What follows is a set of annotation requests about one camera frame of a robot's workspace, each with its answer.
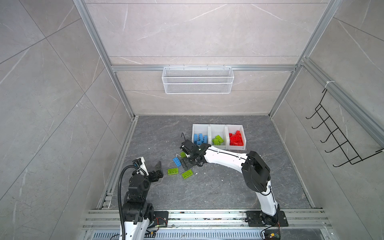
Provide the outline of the white three-compartment bin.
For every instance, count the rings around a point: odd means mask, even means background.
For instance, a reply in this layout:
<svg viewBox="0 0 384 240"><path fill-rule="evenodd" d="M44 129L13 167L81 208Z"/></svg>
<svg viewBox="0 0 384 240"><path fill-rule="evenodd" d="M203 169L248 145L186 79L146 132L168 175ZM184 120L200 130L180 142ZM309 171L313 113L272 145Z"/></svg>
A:
<svg viewBox="0 0 384 240"><path fill-rule="evenodd" d="M210 144L222 150L244 151L247 140L242 125L193 124L192 142Z"/></svg>

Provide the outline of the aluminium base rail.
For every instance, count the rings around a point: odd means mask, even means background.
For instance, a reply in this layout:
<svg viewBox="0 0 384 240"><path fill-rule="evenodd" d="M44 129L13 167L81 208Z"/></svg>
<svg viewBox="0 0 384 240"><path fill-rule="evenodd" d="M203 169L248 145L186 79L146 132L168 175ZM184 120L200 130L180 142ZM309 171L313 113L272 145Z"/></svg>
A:
<svg viewBox="0 0 384 240"><path fill-rule="evenodd" d="M157 210L168 211L168 226L147 233L143 240L336 240L336 233L321 209L282 210L288 227L249 227L246 211Z"/></svg>

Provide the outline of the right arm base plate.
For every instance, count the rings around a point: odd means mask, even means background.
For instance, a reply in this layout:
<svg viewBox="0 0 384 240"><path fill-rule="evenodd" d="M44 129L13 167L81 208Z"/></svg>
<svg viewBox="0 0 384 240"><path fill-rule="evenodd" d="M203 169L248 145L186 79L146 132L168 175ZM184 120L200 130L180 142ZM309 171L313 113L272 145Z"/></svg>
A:
<svg viewBox="0 0 384 240"><path fill-rule="evenodd" d="M249 227L288 227L289 223L283 211L277 211L274 216L269 216L262 211L246 211L245 222Z"/></svg>

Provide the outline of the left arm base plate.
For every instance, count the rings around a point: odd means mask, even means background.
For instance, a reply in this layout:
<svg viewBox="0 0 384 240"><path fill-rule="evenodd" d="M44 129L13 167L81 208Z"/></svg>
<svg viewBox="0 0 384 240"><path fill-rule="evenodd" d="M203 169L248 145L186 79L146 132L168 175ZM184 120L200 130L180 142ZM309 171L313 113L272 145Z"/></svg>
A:
<svg viewBox="0 0 384 240"><path fill-rule="evenodd" d="M154 211L149 215L148 228L162 228L168 226L169 212L168 211Z"/></svg>

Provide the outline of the red lego brick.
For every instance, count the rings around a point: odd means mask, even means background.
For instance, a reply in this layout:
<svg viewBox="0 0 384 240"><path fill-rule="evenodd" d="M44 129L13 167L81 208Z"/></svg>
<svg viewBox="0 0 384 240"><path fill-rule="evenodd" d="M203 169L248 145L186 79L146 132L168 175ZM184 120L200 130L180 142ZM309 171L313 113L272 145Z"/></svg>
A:
<svg viewBox="0 0 384 240"><path fill-rule="evenodd" d="M230 146L233 146L234 145L234 138L233 138L232 133L229 133L229 139L230 139Z"/></svg>

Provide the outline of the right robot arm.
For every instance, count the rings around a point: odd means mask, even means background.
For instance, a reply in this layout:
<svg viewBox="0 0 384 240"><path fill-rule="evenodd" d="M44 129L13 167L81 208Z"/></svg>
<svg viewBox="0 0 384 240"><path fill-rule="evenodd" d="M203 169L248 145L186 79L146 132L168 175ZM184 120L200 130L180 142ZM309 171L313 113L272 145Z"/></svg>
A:
<svg viewBox="0 0 384 240"><path fill-rule="evenodd" d="M262 223L268 226L278 223L280 206L273 194L271 170L258 153L234 153L209 144L198 146L189 140L184 141L180 149L186 154L186 161L191 166L217 164L242 173L247 187L256 192L261 205Z"/></svg>

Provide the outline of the red arch lego piece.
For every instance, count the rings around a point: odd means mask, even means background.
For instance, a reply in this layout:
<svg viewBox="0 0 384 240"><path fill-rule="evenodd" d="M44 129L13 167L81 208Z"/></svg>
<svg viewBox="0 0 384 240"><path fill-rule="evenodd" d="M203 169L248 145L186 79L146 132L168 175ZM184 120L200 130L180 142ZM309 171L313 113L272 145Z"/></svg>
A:
<svg viewBox="0 0 384 240"><path fill-rule="evenodd" d="M236 131L233 134L233 138L234 138L234 145L233 146L244 146L243 137L242 137L242 134L240 131Z"/></svg>

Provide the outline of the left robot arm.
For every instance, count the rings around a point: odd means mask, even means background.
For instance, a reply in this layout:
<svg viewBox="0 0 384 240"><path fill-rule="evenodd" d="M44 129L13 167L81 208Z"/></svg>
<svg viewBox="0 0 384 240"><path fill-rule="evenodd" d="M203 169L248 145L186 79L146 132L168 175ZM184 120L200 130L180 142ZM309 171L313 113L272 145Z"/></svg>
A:
<svg viewBox="0 0 384 240"><path fill-rule="evenodd" d="M129 187L122 197L122 181L127 170L132 170ZM120 216L120 240L143 240L145 234L157 232L159 221L154 207L147 202L151 184L164 177L159 161L152 171L148 171L143 157L133 160L124 167L118 179L118 207Z"/></svg>

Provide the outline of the green lego brick bottom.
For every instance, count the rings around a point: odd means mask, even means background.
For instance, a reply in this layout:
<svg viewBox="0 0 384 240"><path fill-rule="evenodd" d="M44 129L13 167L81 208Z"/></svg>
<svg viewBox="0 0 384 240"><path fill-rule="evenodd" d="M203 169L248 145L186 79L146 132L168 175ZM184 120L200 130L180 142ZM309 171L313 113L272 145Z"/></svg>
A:
<svg viewBox="0 0 384 240"><path fill-rule="evenodd" d="M194 173L192 170L187 170L184 173L182 173L182 178L185 180L185 179L187 179L193 175L194 175Z"/></svg>

